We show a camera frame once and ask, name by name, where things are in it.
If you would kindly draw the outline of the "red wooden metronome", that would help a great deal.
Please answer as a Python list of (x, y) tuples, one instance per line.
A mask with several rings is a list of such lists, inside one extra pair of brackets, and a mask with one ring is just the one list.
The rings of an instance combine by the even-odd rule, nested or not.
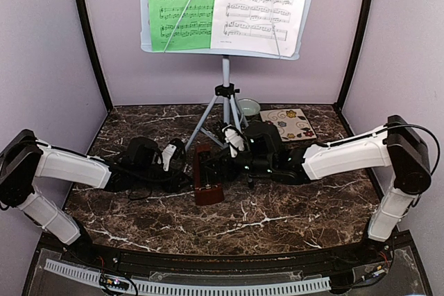
[(216, 181), (214, 171), (205, 163), (211, 158), (209, 144), (198, 145), (193, 158), (194, 197), (197, 206), (209, 206), (225, 200), (220, 182)]

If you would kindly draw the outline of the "light blue music stand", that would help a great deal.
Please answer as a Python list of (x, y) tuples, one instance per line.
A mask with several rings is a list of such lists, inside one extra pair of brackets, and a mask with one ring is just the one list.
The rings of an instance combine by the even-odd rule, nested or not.
[(199, 146), (194, 153), (198, 189), (240, 173), (283, 184), (309, 181), (299, 150), (284, 148), (278, 129), (249, 123), (230, 82), (233, 55), (296, 60), (311, 0), (140, 0), (141, 48), (149, 53), (197, 53), (222, 57), (223, 122), (212, 139), (221, 151)]

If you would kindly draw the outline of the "white sheet music page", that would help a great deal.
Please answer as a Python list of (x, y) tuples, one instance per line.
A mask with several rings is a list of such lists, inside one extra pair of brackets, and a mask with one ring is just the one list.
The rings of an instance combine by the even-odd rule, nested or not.
[(214, 0), (212, 49), (294, 58), (311, 0)]

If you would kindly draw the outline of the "green sheet music page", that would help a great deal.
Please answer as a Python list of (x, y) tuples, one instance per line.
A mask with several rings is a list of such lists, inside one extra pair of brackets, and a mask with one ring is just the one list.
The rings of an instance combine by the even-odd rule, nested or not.
[(148, 0), (154, 52), (208, 49), (214, 0)]

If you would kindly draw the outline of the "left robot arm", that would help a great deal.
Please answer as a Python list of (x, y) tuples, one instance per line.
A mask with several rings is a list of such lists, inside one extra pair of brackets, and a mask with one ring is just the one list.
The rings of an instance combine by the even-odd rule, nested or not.
[(185, 173), (187, 152), (179, 139), (164, 149), (146, 137), (135, 137), (112, 159), (84, 155), (39, 140), (33, 131), (22, 130), (1, 152), (1, 210), (18, 208), (43, 230), (70, 248), (83, 265), (93, 265), (98, 251), (89, 234), (75, 218), (66, 214), (37, 190), (37, 178), (79, 183), (111, 193), (152, 189), (167, 193), (190, 186)]

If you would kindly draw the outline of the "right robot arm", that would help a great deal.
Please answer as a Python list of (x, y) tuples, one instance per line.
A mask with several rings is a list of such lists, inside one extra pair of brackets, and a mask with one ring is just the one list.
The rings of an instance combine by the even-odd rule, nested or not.
[(253, 123), (244, 131), (223, 124), (220, 131), (227, 148), (202, 165), (211, 180), (227, 182), (245, 173), (288, 185), (365, 168), (392, 168), (391, 184), (368, 223), (367, 238), (354, 250), (354, 258), (368, 264), (413, 201), (431, 186), (437, 165), (429, 162), (428, 146), (417, 133), (420, 129), (393, 115), (384, 125), (357, 136), (287, 149), (272, 123)]

